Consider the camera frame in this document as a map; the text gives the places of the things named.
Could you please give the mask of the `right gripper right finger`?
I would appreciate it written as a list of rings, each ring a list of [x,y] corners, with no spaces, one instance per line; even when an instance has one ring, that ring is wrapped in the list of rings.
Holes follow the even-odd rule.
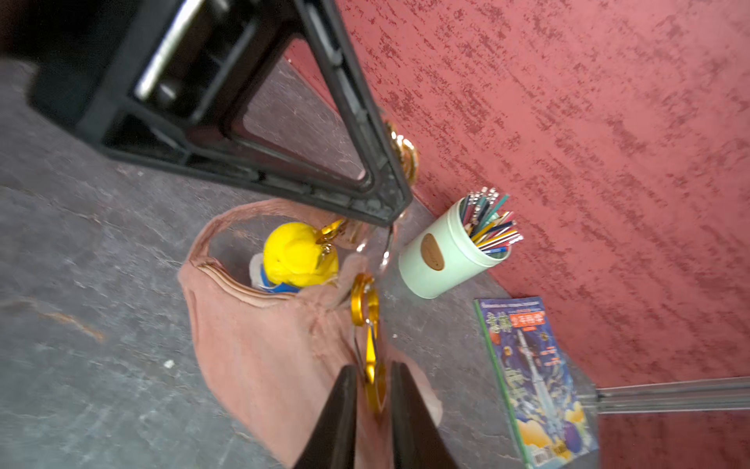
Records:
[[[393,363],[391,385],[394,467],[457,469],[405,363]]]

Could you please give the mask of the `yellow duck keychain decoration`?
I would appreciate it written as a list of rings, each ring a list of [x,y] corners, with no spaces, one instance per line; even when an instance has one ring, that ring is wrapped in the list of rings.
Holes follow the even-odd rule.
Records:
[[[339,273],[335,247],[318,244],[318,230],[290,222],[277,227],[267,238],[262,253],[249,264],[251,285],[267,293],[297,293],[323,285]]]

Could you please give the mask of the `pink suede shoulder bag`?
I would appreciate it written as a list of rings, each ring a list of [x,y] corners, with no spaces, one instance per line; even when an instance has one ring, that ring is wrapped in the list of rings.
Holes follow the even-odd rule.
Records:
[[[203,377],[223,407],[285,467],[293,468],[306,447],[342,367],[357,370],[357,437],[354,468],[395,468],[391,420],[391,367],[405,363],[439,431],[443,406],[424,371],[388,345],[384,410],[367,408],[357,363],[350,295],[367,261],[351,254],[323,285],[297,293],[267,293],[235,279],[212,257],[210,244],[237,223],[282,216],[318,230],[332,228],[330,213],[283,199],[236,207],[212,219],[198,235],[179,281],[193,347]]]

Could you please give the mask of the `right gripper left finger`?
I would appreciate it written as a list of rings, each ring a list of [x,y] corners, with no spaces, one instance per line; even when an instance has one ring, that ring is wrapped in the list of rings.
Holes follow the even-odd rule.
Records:
[[[341,368],[294,469],[352,469],[357,437],[357,370]]]

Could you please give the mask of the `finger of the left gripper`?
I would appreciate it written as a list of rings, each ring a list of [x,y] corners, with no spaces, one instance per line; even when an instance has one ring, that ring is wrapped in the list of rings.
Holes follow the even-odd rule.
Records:
[[[331,1],[45,1],[39,113],[109,158],[377,226],[412,193]]]

